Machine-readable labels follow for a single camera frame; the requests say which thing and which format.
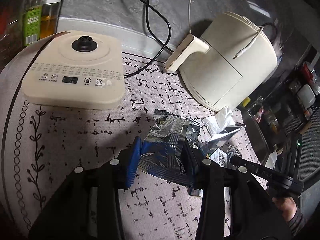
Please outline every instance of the crumpled foil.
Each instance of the crumpled foil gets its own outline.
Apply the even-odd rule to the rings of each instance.
[[[196,147],[200,124],[157,109],[153,118],[155,125],[142,144],[138,167],[161,179],[186,181],[181,151],[185,138],[190,147]]]
[[[236,125],[227,126],[220,133],[215,134],[209,141],[198,142],[198,148],[201,149],[204,156],[210,157],[218,148],[222,147],[245,125],[236,123]]]
[[[237,169],[237,166],[234,166],[230,163],[230,158],[232,156],[238,156],[240,158],[242,158],[242,154],[241,152],[239,152],[239,150],[237,149],[236,146],[232,146],[232,145],[229,145],[228,146],[228,149],[227,149],[227,168],[229,169],[233,169],[233,170],[236,170]]]

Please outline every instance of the cooking oil bottle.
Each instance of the cooking oil bottle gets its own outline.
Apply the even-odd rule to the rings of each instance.
[[[41,11],[44,0],[27,0],[23,21],[23,45],[29,46],[40,38]]]
[[[42,6],[40,38],[56,33],[61,0],[45,0]]]

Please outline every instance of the table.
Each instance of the table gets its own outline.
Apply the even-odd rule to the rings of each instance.
[[[125,80],[124,98],[114,109],[33,105],[24,98],[19,81],[27,67],[26,60],[30,62],[36,50],[30,47],[21,53],[24,58],[17,59],[15,66],[0,76],[0,201],[25,236],[49,198],[76,166],[100,167],[130,146],[135,136],[145,138],[154,124],[155,109],[198,122],[214,114],[192,98],[178,73],[164,71],[161,60]],[[125,72],[146,64],[150,60],[148,55],[125,47],[122,53]],[[235,110],[233,116],[241,122],[240,111]],[[209,139],[204,127],[199,139]],[[237,146],[243,158],[258,162],[244,129],[229,144]],[[189,196],[185,187],[137,171],[134,184],[127,191],[120,190],[119,199],[127,239],[194,239],[201,198]],[[227,196],[225,207],[225,234],[228,234]]]

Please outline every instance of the bottle label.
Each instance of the bottle label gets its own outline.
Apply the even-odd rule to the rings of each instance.
[[[28,10],[24,18],[23,45],[29,46],[40,37],[41,9],[38,6]]]

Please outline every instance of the hand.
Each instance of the hand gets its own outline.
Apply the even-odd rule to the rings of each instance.
[[[282,216],[286,222],[289,222],[297,212],[297,205],[291,197],[272,198],[272,201],[283,212]]]

